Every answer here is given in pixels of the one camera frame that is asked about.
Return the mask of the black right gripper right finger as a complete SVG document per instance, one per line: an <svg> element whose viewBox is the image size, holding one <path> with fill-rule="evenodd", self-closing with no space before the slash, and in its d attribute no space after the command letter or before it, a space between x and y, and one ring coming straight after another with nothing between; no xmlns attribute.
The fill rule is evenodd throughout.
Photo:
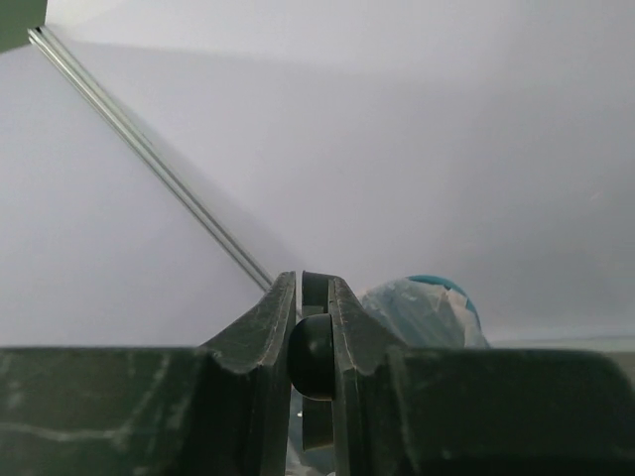
<svg viewBox="0 0 635 476"><path fill-rule="evenodd" d="M630 475L634 387L597 352L407 346L329 281L340 475Z"/></svg>

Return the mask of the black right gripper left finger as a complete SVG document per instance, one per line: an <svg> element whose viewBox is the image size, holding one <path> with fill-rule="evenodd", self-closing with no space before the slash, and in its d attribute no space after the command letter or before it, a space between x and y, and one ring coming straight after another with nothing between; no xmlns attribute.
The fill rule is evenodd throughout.
<svg viewBox="0 0 635 476"><path fill-rule="evenodd" d="M296 276L198 347L1 352L5 475L281 475Z"/></svg>

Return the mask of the black litter scoop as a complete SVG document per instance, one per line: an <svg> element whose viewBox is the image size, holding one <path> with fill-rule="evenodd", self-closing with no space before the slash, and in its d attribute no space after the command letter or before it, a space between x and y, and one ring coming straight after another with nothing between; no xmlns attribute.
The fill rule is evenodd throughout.
<svg viewBox="0 0 635 476"><path fill-rule="evenodd" d="M288 342L287 368L295 390L302 396L302 448L333 446L332 402L335 364L329 286L332 277L302 274L301 318Z"/></svg>

